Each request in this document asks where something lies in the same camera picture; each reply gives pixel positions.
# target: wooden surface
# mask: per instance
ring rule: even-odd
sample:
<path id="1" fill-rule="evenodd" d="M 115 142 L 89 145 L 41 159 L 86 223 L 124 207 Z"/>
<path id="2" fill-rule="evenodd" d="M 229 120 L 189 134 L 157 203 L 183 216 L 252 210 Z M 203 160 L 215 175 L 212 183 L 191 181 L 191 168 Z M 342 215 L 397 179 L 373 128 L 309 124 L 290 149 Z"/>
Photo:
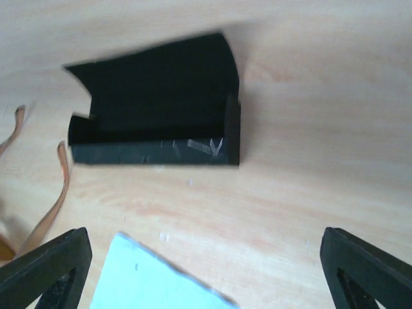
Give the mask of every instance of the wooden surface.
<path id="1" fill-rule="evenodd" d="M 2 224 L 24 239 L 62 186 L 56 147 L 89 96 L 60 66 L 221 28 L 241 75 L 239 169 L 85 167 L 48 239 L 85 226 L 91 302 L 124 231 L 242 308 L 333 308 L 319 261 L 342 227 L 412 263 L 410 1 L 2 1 Z"/>

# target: wooden table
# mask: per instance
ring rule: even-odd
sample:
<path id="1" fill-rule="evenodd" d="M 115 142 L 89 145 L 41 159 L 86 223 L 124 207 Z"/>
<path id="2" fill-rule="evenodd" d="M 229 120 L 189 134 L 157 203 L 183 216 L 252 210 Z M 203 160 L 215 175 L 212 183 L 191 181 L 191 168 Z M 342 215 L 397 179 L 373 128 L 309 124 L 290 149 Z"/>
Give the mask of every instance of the wooden table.
<path id="1" fill-rule="evenodd" d="M 72 168 L 48 239 L 88 229 L 87 308 L 124 231 L 242 308 L 333 308 L 319 261 L 342 227 L 412 263 L 409 1 L 3 1 L 2 224 L 21 241 L 58 197 L 57 143 L 90 99 L 60 67 L 215 28 L 241 76 L 239 169 Z"/>

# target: white paper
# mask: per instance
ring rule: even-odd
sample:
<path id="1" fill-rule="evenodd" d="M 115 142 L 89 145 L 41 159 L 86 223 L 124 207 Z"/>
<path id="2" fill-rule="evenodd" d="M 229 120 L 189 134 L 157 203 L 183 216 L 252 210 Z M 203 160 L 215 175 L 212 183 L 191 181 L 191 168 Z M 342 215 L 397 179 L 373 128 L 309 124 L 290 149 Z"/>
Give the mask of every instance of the white paper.
<path id="1" fill-rule="evenodd" d="M 124 234 L 113 239 L 91 309 L 233 309 L 215 291 L 182 274 Z"/>

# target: black eyeglass case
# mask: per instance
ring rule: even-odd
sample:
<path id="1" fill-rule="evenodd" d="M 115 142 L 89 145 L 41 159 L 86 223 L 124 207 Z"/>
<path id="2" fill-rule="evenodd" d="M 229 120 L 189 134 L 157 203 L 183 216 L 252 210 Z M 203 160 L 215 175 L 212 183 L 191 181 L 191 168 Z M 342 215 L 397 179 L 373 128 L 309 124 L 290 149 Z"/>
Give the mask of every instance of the black eyeglass case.
<path id="1" fill-rule="evenodd" d="M 75 163 L 239 165 L 239 76 L 222 33 L 65 69 L 91 95 L 70 120 Z"/>

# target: light wood grain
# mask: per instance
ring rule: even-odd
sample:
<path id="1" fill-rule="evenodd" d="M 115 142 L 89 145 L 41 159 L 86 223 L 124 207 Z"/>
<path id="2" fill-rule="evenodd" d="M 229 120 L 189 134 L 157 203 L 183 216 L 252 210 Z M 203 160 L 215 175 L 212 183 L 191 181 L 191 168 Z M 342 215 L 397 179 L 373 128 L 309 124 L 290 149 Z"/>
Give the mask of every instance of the light wood grain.
<path id="1" fill-rule="evenodd" d="M 18 105 L 28 117 L 0 160 L 2 220 L 25 235 L 60 193 L 55 147 L 90 101 L 62 64 L 217 28 L 241 75 L 241 166 L 76 165 L 48 239 L 88 229 L 79 308 L 120 230 L 242 308 L 333 308 L 327 226 L 412 263 L 410 1 L 3 1 L 0 140 Z"/>

